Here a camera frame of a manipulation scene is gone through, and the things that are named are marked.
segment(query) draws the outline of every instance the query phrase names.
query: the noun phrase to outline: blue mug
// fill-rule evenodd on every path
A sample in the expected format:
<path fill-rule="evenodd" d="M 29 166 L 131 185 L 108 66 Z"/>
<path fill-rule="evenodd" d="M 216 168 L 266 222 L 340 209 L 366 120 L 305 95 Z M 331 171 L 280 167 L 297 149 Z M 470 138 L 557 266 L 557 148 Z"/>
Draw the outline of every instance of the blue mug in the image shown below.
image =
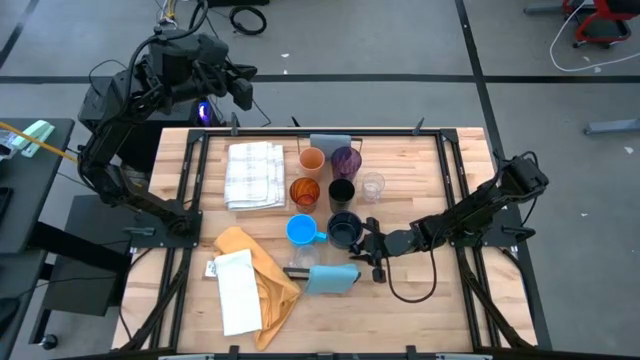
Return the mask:
<path fill-rule="evenodd" d="M 287 237 L 295 246 L 311 245 L 315 241 L 327 242 L 327 234 L 318 232 L 315 220 L 304 214 L 298 214 L 289 219 Z"/>

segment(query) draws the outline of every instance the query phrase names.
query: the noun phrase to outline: wooden table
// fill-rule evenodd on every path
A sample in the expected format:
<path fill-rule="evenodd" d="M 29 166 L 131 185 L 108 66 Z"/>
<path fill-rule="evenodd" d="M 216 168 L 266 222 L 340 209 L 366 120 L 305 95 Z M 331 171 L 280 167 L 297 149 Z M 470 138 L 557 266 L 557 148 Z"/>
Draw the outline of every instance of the wooden table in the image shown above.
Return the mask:
<path fill-rule="evenodd" d="M 162 135 L 150 185 L 150 191 L 160 197 L 176 196 L 187 132 L 188 129 L 166 129 Z M 482 128 L 459 128 L 458 135 L 469 188 L 473 191 L 494 174 L 489 149 Z M 265 140 L 284 145 L 288 189 L 300 176 L 294 136 L 268 139 L 216 137 L 209 143 L 201 200 L 204 211 L 201 242 L 192 256 L 178 352 L 226 353 L 230 345 L 239 345 L 243 353 L 257 352 L 253 334 L 223 336 L 217 283 L 204 278 L 204 271 L 207 261 L 213 258 L 214 240 L 232 225 L 242 227 L 281 266 L 287 266 L 292 258 L 293 248 L 285 235 L 285 224 L 296 213 L 291 200 L 287 199 L 284 208 L 249 212 L 229 212 L 223 200 L 228 146 Z M 302 140 L 301 147 L 307 146 L 308 140 Z M 361 200 L 361 188 L 359 183 L 356 184 L 357 199 L 351 210 L 361 219 L 374 216 L 380 221 L 381 230 L 389 232 L 408 229 L 410 221 L 446 209 L 436 144 L 432 137 L 364 137 L 362 157 L 363 165 L 357 181 L 368 172 L 378 172 L 385 177 L 386 186 L 381 201 L 368 204 Z M 447 159 L 455 174 L 449 146 Z M 197 155 L 194 155 L 192 169 L 196 168 L 196 161 Z M 327 169 L 324 179 L 330 177 L 330 169 Z M 455 176 L 453 180 L 456 201 L 459 201 Z M 327 186 L 328 181 L 321 183 L 322 196 L 312 214 L 323 231 L 330 215 Z M 187 195 L 190 196 L 192 191 L 193 188 L 189 188 Z M 350 262 L 349 254 L 344 250 L 330 244 L 316 247 L 324 264 Z M 132 333 L 156 303 L 165 251 L 151 251 L 129 275 L 122 312 Z M 496 305 L 525 340 L 535 343 L 518 269 L 497 249 L 485 249 L 483 254 Z M 470 262 L 473 261 L 470 252 L 468 257 Z M 266 352 L 404 352 L 406 345 L 416 345 L 419 352 L 471 351 L 454 249 L 442 246 L 435 250 L 435 258 L 438 284 L 431 299 L 420 304 L 403 303 L 393 297 L 388 284 L 372 281 L 371 267 L 358 263 L 362 278 L 347 295 L 302 296 Z M 179 254 L 176 259 L 174 267 L 179 263 Z M 431 288 L 433 274 L 427 253 L 393 258 L 391 270 L 396 291 L 404 297 L 417 298 Z M 475 304 L 483 344 L 488 345 L 484 311 L 477 300 Z M 164 317 L 161 346 L 168 343 L 171 316 L 172 305 Z M 118 347 L 126 340 L 119 323 L 113 346 Z"/>

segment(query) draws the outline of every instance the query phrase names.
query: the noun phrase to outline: floor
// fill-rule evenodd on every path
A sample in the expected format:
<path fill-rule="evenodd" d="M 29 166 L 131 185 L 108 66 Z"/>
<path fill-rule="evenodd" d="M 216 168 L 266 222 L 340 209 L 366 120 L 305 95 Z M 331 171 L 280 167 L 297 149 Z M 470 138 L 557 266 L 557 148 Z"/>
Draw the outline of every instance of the floor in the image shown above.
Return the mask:
<path fill-rule="evenodd" d="M 549 59 L 562 16 L 525 16 L 528 1 L 272 0 L 262 9 L 269 27 L 258 37 L 234 34 L 226 19 L 209 17 L 233 61 L 256 65 L 260 74 L 450 75 L 256 83 L 255 99 L 274 126 L 292 125 L 291 116 L 303 126 L 412 126 L 424 117 L 425 126 L 483 126 L 492 146 L 502 145 L 509 156 L 536 151 L 551 185 L 528 223 L 538 232 L 529 247 L 554 349 L 640 355 L 640 138 L 582 134 L 589 121 L 638 116 L 640 85 L 630 76 L 640 75 L 640 60 L 566 78 Z M 477 58 L 465 44 L 461 4 Z M 177 7 L 186 26 L 194 3 Z M 152 33 L 157 9 L 152 0 L 1 1 L 0 46 L 7 45 L 0 52 L 0 117 L 75 119 L 89 70 L 109 58 L 128 61 Z M 252 25 L 252 19 L 240 21 Z M 638 29 L 640 22 L 630 26 Z M 201 30 L 210 32 L 206 25 Z M 567 31 L 554 48 L 561 66 L 583 67 L 640 49 L 638 36 L 610 50 L 576 50 L 571 42 Z M 117 70 L 107 64 L 95 74 Z M 43 83 L 20 83 L 27 77 L 43 77 Z M 484 86 L 488 96 L 479 97 Z M 227 117 L 238 112 L 243 126 L 264 122 L 256 110 L 240 113 L 228 98 L 220 104 Z M 71 147 L 88 135 L 78 123 Z M 66 162 L 60 172 L 76 176 Z M 64 227 L 73 196 L 88 193 L 57 177 L 41 219 Z M 54 313 L 48 332 L 59 335 L 60 346 L 45 352 L 27 345 L 42 293 L 34 296 L 13 358 L 109 349 L 115 309 L 104 318 Z"/>

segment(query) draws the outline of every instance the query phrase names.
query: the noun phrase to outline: yellow towel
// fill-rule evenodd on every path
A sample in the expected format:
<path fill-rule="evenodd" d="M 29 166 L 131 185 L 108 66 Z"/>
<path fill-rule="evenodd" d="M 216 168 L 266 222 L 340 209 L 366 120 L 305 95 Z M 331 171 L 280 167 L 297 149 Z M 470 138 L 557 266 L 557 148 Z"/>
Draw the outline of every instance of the yellow towel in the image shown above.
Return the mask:
<path fill-rule="evenodd" d="M 291 314 L 301 290 L 271 256 L 239 227 L 233 226 L 225 230 L 216 239 L 215 245 L 223 254 L 251 250 L 262 309 L 262 330 L 256 333 L 256 347 L 262 351 Z"/>

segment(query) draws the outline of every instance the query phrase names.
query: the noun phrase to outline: black cup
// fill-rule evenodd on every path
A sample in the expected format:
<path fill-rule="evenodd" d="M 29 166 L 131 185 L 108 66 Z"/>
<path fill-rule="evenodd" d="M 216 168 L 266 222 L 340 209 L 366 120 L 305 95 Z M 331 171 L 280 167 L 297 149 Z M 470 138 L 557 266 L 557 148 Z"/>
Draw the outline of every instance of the black cup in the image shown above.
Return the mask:
<path fill-rule="evenodd" d="M 329 242 L 338 249 L 350 249 L 362 236 L 362 222 L 349 211 L 334 214 L 327 224 Z"/>
<path fill-rule="evenodd" d="M 351 181 L 347 179 L 336 179 L 329 185 L 329 206 L 332 213 L 344 211 L 349 208 L 353 196 L 356 194 L 356 188 Z"/>

